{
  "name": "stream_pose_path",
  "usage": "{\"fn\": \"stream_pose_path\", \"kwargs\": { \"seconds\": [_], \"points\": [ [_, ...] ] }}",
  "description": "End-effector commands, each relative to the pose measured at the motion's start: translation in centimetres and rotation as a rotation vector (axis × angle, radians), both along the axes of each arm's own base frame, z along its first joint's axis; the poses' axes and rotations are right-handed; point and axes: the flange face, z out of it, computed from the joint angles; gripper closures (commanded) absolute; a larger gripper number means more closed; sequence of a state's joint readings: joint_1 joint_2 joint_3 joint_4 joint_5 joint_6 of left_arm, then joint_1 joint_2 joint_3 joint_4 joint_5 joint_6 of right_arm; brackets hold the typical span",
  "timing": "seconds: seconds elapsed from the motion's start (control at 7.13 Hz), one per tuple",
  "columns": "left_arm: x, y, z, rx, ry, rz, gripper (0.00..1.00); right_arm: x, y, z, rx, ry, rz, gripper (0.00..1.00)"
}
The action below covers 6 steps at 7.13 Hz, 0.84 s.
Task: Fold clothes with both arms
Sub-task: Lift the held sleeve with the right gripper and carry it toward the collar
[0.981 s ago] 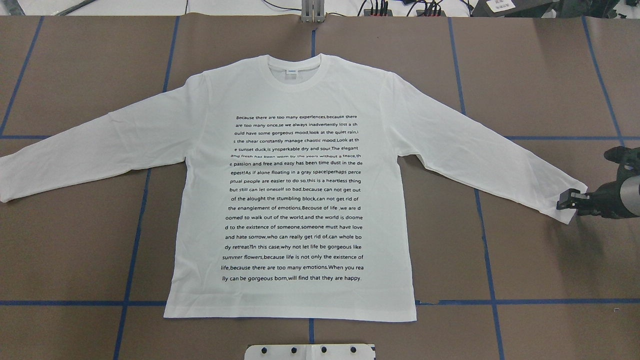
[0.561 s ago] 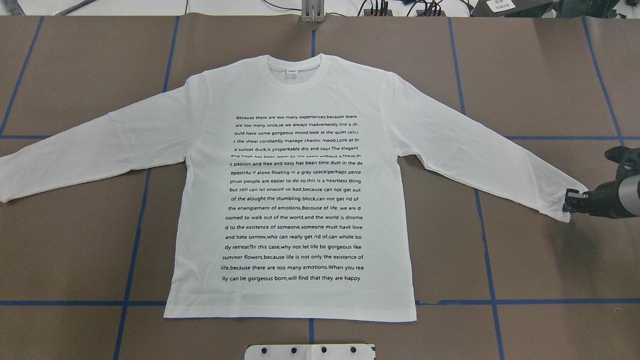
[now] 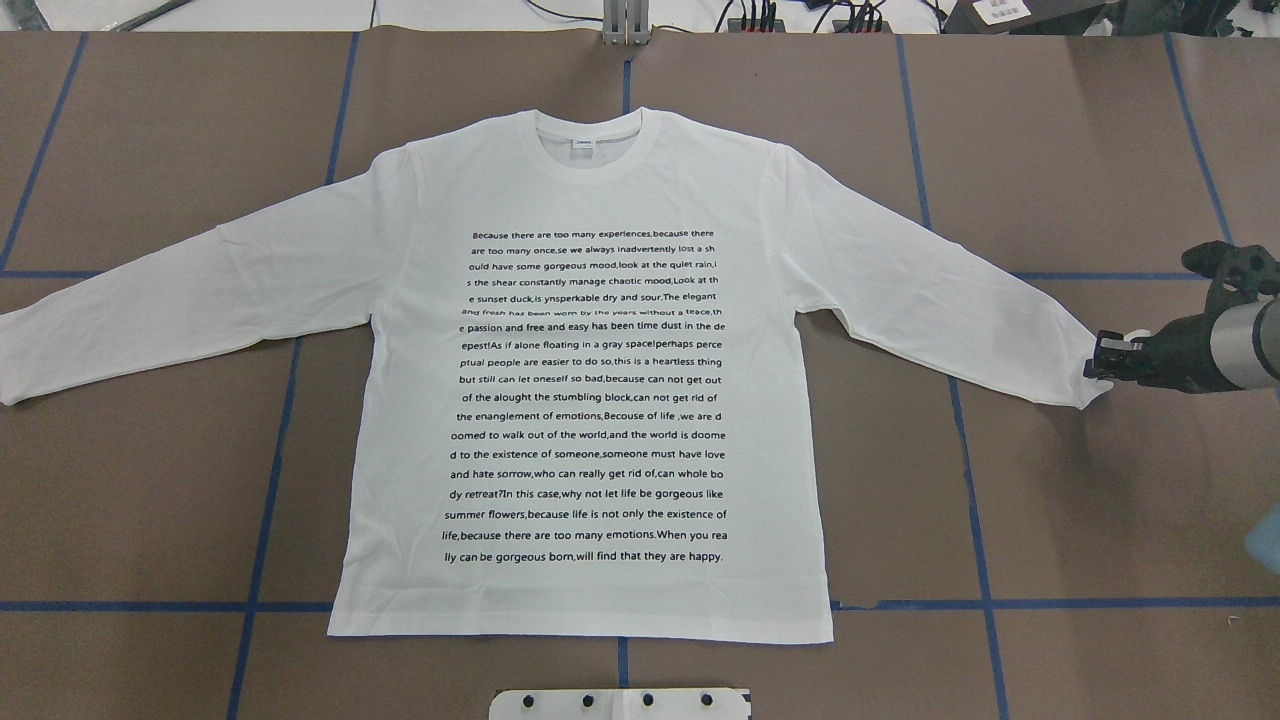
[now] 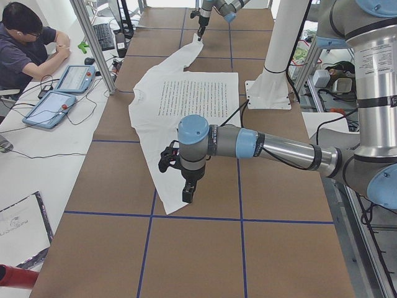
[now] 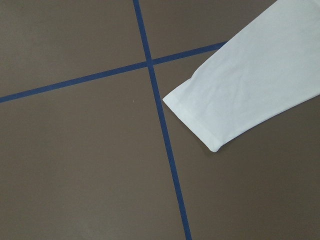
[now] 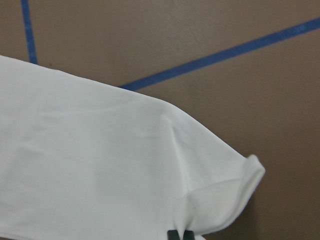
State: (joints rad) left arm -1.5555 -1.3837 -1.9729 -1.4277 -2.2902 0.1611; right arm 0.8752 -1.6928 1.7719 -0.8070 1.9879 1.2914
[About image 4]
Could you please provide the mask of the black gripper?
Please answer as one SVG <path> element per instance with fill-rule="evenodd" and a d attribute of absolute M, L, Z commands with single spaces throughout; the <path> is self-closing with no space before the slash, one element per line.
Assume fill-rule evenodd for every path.
<path fill-rule="evenodd" d="M 199 15 L 199 29 L 197 31 L 198 41 L 202 40 L 202 37 L 205 32 L 205 28 L 208 26 L 208 16 L 207 15 Z"/>
<path fill-rule="evenodd" d="M 182 190 L 182 201 L 185 203 L 192 203 L 194 192 L 197 186 L 197 179 L 186 179 L 185 186 Z"/>

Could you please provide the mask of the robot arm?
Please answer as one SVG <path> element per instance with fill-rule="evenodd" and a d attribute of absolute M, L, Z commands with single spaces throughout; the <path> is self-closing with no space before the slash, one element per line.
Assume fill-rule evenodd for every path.
<path fill-rule="evenodd" d="M 250 0 L 207 0 L 202 1 L 201 6 L 199 6 L 199 2 L 196 1 L 196 8 L 190 13 L 190 18 L 193 19 L 198 16 L 198 41 L 201 41 L 205 29 L 208 27 L 213 9 L 221 15 L 227 23 L 230 23 L 235 19 L 237 12 L 244 8 L 249 1 Z"/>
<path fill-rule="evenodd" d="M 179 122 L 176 150 L 183 202 L 192 202 L 208 156 L 260 156 L 317 171 L 374 204 L 396 208 L 396 2 L 323 1 L 318 25 L 318 37 L 343 38 L 354 51 L 359 131 L 349 133 L 337 113 L 327 120 L 309 112 L 306 144 L 188 115 Z"/>

